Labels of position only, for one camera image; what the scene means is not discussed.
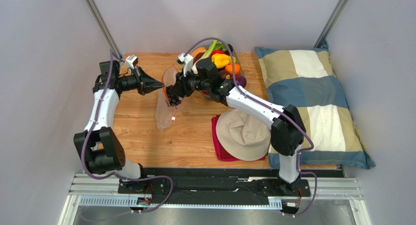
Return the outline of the orange carrot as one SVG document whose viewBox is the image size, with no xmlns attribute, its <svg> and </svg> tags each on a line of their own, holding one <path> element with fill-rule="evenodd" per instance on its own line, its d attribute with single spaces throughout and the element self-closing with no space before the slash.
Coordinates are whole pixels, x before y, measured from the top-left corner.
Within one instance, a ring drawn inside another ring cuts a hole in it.
<svg viewBox="0 0 416 225">
<path fill-rule="evenodd" d="M 198 54 L 200 54 L 200 53 L 204 54 L 206 51 L 207 51 L 207 49 L 205 47 L 201 46 L 201 47 L 195 48 L 190 53 L 190 55 L 195 58 Z"/>
</svg>

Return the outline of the purple onion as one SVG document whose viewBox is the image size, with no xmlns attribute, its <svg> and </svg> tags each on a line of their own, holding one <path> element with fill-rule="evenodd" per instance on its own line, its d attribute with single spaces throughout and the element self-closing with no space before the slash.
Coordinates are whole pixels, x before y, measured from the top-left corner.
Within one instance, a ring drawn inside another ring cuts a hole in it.
<svg viewBox="0 0 416 225">
<path fill-rule="evenodd" d="M 245 88 L 247 85 L 247 79 L 244 76 L 236 77 L 236 82 L 239 86 Z"/>
</svg>

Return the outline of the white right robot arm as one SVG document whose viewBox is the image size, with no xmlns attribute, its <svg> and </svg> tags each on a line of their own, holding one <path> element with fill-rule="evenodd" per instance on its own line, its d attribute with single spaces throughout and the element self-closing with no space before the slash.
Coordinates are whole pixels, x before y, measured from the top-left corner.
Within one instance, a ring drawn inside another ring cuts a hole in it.
<svg viewBox="0 0 416 225">
<path fill-rule="evenodd" d="M 162 91 L 162 100 L 168 107 L 177 108 L 183 98 L 195 91 L 205 91 L 210 98 L 225 106 L 241 110 L 262 122 L 271 133 L 272 149 L 280 159 L 279 178 L 291 187 L 300 181 L 300 145 L 307 138 L 306 129 L 298 109 L 293 105 L 275 105 L 251 94 L 237 82 L 222 78 L 210 59 L 202 59 L 192 72 L 191 64 L 177 60 L 183 65 L 182 72 L 174 72 L 172 82 L 152 80 L 149 91 Z"/>
</svg>

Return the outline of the clear zip top bag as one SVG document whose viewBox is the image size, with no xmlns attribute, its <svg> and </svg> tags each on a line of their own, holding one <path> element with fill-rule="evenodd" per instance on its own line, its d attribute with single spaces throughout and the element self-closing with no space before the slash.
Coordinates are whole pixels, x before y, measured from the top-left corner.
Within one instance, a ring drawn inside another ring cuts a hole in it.
<svg viewBox="0 0 416 225">
<path fill-rule="evenodd" d="M 172 105 L 169 101 L 167 89 L 176 82 L 176 74 L 180 71 L 174 65 L 169 67 L 162 75 L 161 82 L 165 85 L 158 90 L 158 102 L 155 110 L 156 124 L 159 130 L 169 128 L 176 119 L 176 114 L 181 105 L 182 99 L 179 99 L 178 105 Z"/>
</svg>

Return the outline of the dark grape bunch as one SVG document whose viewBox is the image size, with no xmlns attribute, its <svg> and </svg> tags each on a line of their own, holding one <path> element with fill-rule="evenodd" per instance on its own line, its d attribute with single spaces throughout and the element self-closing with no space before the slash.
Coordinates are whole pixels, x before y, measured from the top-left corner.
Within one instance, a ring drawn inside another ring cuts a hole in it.
<svg viewBox="0 0 416 225">
<path fill-rule="evenodd" d="M 169 94 L 167 97 L 169 105 L 172 107 L 177 107 L 182 103 L 182 98 L 177 95 Z"/>
</svg>

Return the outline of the yellow bell pepper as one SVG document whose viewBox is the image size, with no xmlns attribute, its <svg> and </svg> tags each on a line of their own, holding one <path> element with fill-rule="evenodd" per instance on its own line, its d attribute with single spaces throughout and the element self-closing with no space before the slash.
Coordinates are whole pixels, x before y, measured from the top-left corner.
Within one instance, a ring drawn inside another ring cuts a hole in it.
<svg viewBox="0 0 416 225">
<path fill-rule="evenodd" d="M 211 56 L 211 61 L 215 64 L 217 69 L 224 68 L 227 65 L 232 64 L 232 62 L 237 64 L 236 57 L 233 57 L 233 60 L 231 60 L 231 56 L 226 54 L 215 54 Z"/>
</svg>

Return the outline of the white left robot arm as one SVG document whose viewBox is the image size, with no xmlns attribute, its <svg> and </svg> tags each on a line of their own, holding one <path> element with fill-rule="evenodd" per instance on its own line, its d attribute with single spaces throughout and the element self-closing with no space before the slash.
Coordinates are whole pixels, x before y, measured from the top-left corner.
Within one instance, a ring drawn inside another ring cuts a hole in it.
<svg viewBox="0 0 416 225">
<path fill-rule="evenodd" d="M 146 177 L 141 164 L 127 159 L 112 129 L 114 115 L 123 92 L 137 90 L 140 95 L 145 95 L 163 88 L 164 84 L 144 72 L 138 66 L 136 56 L 129 56 L 124 63 L 130 75 L 121 76 L 120 62 L 116 60 L 100 63 L 101 73 L 92 89 L 91 116 L 84 131 L 73 138 L 85 173 L 96 180 L 113 175 L 127 181 L 143 181 Z"/>
</svg>

